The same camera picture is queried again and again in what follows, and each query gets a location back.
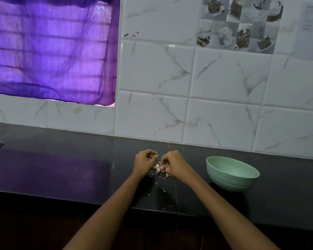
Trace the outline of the person's left forearm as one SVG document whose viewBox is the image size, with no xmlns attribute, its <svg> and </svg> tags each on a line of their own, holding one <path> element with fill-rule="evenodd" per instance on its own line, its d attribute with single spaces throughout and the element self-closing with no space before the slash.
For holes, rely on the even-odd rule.
<svg viewBox="0 0 313 250">
<path fill-rule="evenodd" d="M 146 174 L 133 172 L 85 222 L 63 250 L 110 250 L 135 192 Z"/>
</svg>

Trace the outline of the garlic peel scraps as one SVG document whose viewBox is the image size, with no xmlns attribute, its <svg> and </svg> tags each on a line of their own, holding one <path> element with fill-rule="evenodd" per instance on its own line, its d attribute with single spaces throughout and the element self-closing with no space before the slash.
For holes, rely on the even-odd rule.
<svg viewBox="0 0 313 250">
<path fill-rule="evenodd" d="M 150 171 L 147 176 L 147 196 L 157 203 L 176 204 L 176 193 L 173 178 L 165 173 Z"/>
</svg>

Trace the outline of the person's right forearm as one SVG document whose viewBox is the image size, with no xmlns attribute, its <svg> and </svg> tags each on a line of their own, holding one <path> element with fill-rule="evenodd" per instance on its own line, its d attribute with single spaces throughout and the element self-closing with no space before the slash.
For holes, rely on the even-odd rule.
<svg viewBox="0 0 313 250">
<path fill-rule="evenodd" d="M 232 250 L 280 250 L 195 171 L 189 171 L 183 182 L 204 204 Z"/>
</svg>

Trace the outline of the person's left hand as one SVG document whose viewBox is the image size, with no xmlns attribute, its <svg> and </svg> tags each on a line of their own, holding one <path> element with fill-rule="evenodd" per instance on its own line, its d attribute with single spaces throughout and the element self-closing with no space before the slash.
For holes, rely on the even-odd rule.
<svg viewBox="0 0 313 250">
<path fill-rule="evenodd" d="M 146 150 L 140 151 L 135 156 L 133 175 L 142 180 L 152 169 L 146 161 Z"/>
</svg>

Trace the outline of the person's right hand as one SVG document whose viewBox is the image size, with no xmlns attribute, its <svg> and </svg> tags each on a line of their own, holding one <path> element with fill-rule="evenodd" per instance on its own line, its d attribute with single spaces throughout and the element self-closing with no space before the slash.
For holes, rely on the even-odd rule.
<svg viewBox="0 0 313 250">
<path fill-rule="evenodd" d="M 172 161 L 171 161 L 171 175 L 181 182 L 185 184 L 189 184 L 194 170 L 192 167 L 186 162 L 183 155 L 178 151 L 169 151 L 167 154 L 172 154 Z"/>
</svg>

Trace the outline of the pale green bowl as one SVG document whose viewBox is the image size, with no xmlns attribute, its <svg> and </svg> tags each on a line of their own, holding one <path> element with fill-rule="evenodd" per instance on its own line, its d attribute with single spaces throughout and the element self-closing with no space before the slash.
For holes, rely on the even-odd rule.
<svg viewBox="0 0 313 250">
<path fill-rule="evenodd" d="M 251 165 L 221 156 L 208 157 L 206 169 L 213 183 L 230 192 L 249 190 L 260 176 L 259 171 Z"/>
</svg>

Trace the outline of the purple sheer curtain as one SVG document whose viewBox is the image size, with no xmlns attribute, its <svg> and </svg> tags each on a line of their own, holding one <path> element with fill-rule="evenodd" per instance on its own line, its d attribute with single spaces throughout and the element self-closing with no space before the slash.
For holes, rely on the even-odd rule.
<svg viewBox="0 0 313 250">
<path fill-rule="evenodd" d="M 0 95 L 115 102 L 121 0 L 0 0 Z"/>
</svg>

